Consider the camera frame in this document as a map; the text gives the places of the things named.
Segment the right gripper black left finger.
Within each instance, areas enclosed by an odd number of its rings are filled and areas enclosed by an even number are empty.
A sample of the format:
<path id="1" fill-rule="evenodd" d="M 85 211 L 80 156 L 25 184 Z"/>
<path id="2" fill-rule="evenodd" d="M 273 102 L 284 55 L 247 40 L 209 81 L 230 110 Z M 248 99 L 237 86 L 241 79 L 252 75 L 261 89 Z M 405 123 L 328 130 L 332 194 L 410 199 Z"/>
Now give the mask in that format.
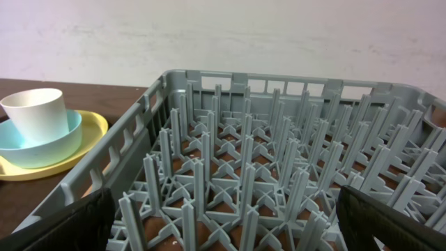
<path id="1" fill-rule="evenodd" d="M 105 250 L 115 216 L 109 188 L 81 198 L 59 212 L 1 239 L 7 250 Z"/>

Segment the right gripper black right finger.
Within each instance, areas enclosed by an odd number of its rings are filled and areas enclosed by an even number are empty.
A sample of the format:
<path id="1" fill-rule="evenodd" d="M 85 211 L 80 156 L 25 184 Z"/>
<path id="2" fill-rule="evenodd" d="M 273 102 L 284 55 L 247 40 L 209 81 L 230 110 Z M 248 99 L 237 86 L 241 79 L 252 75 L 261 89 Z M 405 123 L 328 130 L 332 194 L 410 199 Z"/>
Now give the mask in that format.
<path id="1" fill-rule="evenodd" d="M 445 250 L 445 235 L 344 185 L 337 198 L 339 228 L 349 250 Z"/>

